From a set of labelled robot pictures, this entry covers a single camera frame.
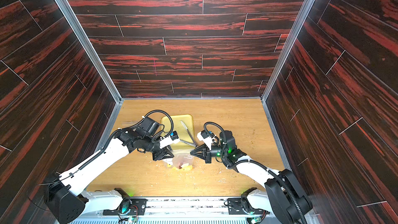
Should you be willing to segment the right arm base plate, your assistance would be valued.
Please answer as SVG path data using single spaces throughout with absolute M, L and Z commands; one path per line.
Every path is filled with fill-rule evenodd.
M 247 200 L 242 200 L 241 198 L 227 198 L 227 200 L 224 201 L 224 205 L 227 207 L 229 215 L 269 214 L 269 211 L 253 208 Z

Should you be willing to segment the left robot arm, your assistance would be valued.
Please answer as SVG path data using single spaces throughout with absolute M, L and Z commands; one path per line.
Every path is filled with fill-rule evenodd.
M 80 215 L 102 210 L 126 214 L 131 209 L 130 196 L 120 188 L 111 191 L 86 191 L 86 187 L 111 165 L 135 150 L 152 153 L 154 161 L 172 159 L 168 148 L 180 141 L 174 129 L 167 133 L 149 116 L 123 129 L 117 129 L 104 146 L 89 158 L 58 176 L 45 180 L 44 202 L 60 224 L 68 224 Z

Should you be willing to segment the yellow tray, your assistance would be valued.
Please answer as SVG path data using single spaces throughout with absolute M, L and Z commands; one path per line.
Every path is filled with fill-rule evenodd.
M 186 125 L 191 135 L 194 135 L 193 117 L 189 114 L 185 114 L 185 115 L 174 115 L 171 116 L 171 118 L 174 123 L 173 131 L 177 132 L 180 140 L 192 143 L 192 139 L 187 133 L 185 127 L 182 125 L 181 121 Z M 172 150 L 182 150 L 182 149 L 192 150 L 194 148 L 193 146 L 182 142 L 179 142 L 177 144 L 171 144 L 170 147 Z

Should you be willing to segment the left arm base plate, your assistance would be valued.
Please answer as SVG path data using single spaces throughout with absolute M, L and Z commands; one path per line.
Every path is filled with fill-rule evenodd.
M 115 210 L 103 210 L 104 216 L 143 216 L 146 211 L 147 199 L 130 198 L 122 200 Z

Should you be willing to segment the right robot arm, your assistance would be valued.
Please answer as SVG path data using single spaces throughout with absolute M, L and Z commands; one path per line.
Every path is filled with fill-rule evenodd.
M 227 202 L 227 207 L 238 207 L 248 215 L 257 211 L 262 216 L 273 214 L 282 224 L 305 224 L 305 215 L 313 208 L 308 195 L 292 171 L 271 169 L 249 157 L 241 151 L 231 131 L 224 130 L 219 124 L 208 121 L 204 130 L 197 134 L 203 145 L 191 151 L 191 155 L 211 163 L 213 159 L 221 162 L 226 169 L 246 175 L 263 187 L 252 187 L 240 196 L 234 204 Z

